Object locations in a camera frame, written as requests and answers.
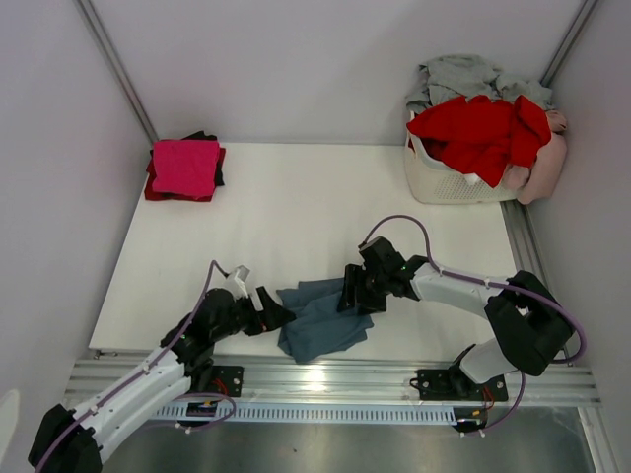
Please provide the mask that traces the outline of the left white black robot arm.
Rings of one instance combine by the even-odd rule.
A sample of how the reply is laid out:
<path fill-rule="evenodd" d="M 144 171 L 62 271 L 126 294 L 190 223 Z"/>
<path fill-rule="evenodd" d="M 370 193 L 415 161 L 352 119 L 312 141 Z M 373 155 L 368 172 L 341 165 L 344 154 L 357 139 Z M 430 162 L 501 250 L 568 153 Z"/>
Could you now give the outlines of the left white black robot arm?
<path fill-rule="evenodd" d="M 295 320 L 267 291 L 238 298 L 226 289 L 202 295 L 193 311 L 137 367 L 89 400 L 43 416 L 28 455 L 37 472 L 100 472 L 117 448 L 162 407 L 181 396 L 207 395 L 217 342 L 256 336 Z"/>

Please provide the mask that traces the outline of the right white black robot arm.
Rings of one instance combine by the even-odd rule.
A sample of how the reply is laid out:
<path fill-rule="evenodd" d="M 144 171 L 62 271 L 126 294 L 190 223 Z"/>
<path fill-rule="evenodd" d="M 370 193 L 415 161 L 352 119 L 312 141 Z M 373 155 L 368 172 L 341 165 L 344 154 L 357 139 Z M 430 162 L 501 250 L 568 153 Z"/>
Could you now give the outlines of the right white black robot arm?
<path fill-rule="evenodd" d="M 483 280 L 443 269 L 427 256 L 404 258 L 381 236 L 363 243 L 359 253 L 362 264 L 345 268 L 338 311 L 382 313 L 387 298 L 394 296 L 450 305 L 487 320 L 492 328 L 493 339 L 463 350 L 437 386 L 415 377 L 411 384 L 421 394 L 465 400 L 509 372 L 539 376 L 576 331 L 558 302 L 527 271 L 506 280 Z"/>

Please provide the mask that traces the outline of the blue grey t shirt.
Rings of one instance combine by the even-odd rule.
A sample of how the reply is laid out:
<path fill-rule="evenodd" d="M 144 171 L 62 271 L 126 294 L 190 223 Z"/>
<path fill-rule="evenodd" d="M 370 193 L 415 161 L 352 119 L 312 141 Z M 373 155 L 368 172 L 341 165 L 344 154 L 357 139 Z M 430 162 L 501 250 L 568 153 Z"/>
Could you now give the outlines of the blue grey t shirt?
<path fill-rule="evenodd" d="M 343 280 L 301 281 L 296 288 L 277 290 L 282 305 L 296 315 L 284 325 L 277 346 L 305 364 L 317 357 L 343 352 L 368 339 L 374 327 L 369 315 L 360 315 L 355 308 L 337 311 Z"/>

